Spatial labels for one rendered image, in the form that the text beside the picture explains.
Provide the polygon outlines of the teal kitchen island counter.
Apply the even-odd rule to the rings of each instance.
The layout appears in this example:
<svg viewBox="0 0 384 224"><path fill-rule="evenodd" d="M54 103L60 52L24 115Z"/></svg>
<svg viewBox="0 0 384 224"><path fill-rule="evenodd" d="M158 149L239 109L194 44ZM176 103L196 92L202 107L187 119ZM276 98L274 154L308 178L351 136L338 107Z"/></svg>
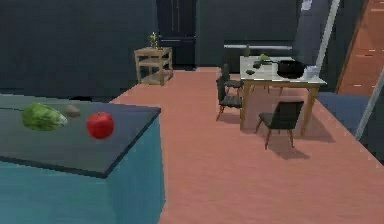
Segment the teal kitchen island counter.
<svg viewBox="0 0 384 224"><path fill-rule="evenodd" d="M157 224L165 203L157 107L76 102L55 131L23 126L32 96L0 94L0 224ZM91 114L112 115L105 139Z"/></svg>

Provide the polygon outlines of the black wooden-legged chair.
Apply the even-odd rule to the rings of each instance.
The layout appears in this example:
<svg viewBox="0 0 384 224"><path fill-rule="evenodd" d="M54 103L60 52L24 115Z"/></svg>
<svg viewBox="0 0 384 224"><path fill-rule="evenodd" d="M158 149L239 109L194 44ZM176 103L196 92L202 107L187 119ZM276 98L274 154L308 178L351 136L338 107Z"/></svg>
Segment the black wooden-legged chair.
<svg viewBox="0 0 384 224"><path fill-rule="evenodd" d="M221 67L221 76L224 80L224 85L227 88L233 88L236 90L236 94L240 95L240 91L243 89L243 82L241 80L234 80L230 78L229 65L223 64Z"/></svg>
<svg viewBox="0 0 384 224"><path fill-rule="evenodd" d="M289 136L290 146L294 147L293 130L296 128L303 105L303 101L279 101L273 112L262 112L258 115L255 132L258 132L261 124L268 129L264 142L265 149L268 149L273 130L278 132L285 130Z"/></svg>
<svg viewBox="0 0 384 224"><path fill-rule="evenodd" d="M226 93L222 77L216 79L216 86L219 105L219 112L216 116L216 120L219 120L226 107L242 110L242 97L237 95L228 95Z"/></svg>

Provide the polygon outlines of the small wooden side table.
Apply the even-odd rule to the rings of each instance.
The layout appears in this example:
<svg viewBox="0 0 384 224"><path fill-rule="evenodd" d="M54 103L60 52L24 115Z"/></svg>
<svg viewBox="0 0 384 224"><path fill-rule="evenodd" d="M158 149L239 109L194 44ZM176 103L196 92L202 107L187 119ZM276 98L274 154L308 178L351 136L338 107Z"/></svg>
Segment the small wooden side table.
<svg viewBox="0 0 384 224"><path fill-rule="evenodd" d="M134 51L138 84L161 85L173 77L172 49L145 47ZM142 77L141 68L146 67L149 74Z"/></svg>

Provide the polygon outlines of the gold statuette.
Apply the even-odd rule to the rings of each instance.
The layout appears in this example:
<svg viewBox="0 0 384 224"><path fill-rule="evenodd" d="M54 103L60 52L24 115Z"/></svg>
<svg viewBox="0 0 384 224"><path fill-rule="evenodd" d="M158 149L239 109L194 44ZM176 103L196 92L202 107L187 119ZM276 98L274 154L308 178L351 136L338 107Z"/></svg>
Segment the gold statuette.
<svg viewBox="0 0 384 224"><path fill-rule="evenodd" d="M152 48L159 49L159 35L156 32L153 32L150 36L150 45Z"/></svg>

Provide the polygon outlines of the black fridge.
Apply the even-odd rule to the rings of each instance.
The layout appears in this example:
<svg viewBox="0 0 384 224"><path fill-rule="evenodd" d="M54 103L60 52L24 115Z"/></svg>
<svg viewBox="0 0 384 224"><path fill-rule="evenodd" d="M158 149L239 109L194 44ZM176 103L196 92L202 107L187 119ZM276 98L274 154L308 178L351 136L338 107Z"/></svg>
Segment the black fridge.
<svg viewBox="0 0 384 224"><path fill-rule="evenodd" d="M156 0L160 45L172 48L175 69L193 70L197 0Z"/></svg>

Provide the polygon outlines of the wooden dining table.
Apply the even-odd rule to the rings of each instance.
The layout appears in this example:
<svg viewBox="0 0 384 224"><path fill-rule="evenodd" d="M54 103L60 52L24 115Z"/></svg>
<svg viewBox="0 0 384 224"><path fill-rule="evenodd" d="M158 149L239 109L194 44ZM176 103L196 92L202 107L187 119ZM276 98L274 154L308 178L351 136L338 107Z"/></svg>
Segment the wooden dining table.
<svg viewBox="0 0 384 224"><path fill-rule="evenodd" d="M248 106L248 98L250 87L254 86L271 86L283 88L304 88L308 90L306 104L304 106L303 124L300 129L300 135L304 136L306 133L307 125L312 116L312 108L317 98L319 88L326 85L326 82L318 76L318 72L304 73L301 78L287 79L277 75L277 65L262 65L259 69L253 68L253 64L258 60L258 56L241 56L240 62L240 79L244 83L243 97L242 97L242 110L240 112L240 128L244 128L246 120L246 111ZM272 61L291 60L291 57L271 57ZM253 70L253 75L248 75L246 70Z"/></svg>

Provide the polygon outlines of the red tomato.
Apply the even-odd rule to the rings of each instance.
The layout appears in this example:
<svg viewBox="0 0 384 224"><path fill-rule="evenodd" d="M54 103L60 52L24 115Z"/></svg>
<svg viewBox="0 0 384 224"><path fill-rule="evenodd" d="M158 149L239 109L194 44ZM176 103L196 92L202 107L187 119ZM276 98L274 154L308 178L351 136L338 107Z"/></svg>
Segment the red tomato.
<svg viewBox="0 0 384 224"><path fill-rule="evenodd" d="M88 117L86 127L91 137L105 139L111 136L114 131L114 120L109 113L96 112Z"/></svg>

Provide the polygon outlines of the black pan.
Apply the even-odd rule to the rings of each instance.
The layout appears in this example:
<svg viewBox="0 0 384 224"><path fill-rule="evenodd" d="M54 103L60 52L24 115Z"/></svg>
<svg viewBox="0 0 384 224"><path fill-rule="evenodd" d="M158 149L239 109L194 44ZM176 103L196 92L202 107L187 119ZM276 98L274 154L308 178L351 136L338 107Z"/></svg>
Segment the black pan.
<svg viewBox="0 0 384 224"><path fill-rule="evenodd" d="M264 60L264 65L276 64L277 65L277 75L282 78L287 79L298 79L303 76L304 69L306 66L294 60L280 60L280 61L272 61L272 60Z"/></svg>

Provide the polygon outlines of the brown potato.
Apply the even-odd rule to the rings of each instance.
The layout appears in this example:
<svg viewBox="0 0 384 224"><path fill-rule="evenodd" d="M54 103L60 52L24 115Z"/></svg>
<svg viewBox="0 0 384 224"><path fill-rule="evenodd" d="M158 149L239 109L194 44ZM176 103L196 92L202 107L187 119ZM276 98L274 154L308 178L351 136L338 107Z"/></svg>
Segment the brown potato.
<svg viewBox="0 0 384 224"><path fill-rule="evenodd" d="M66 117L79 117L81 115L80 110L74 105L66 105L63 111Z"/></svg>

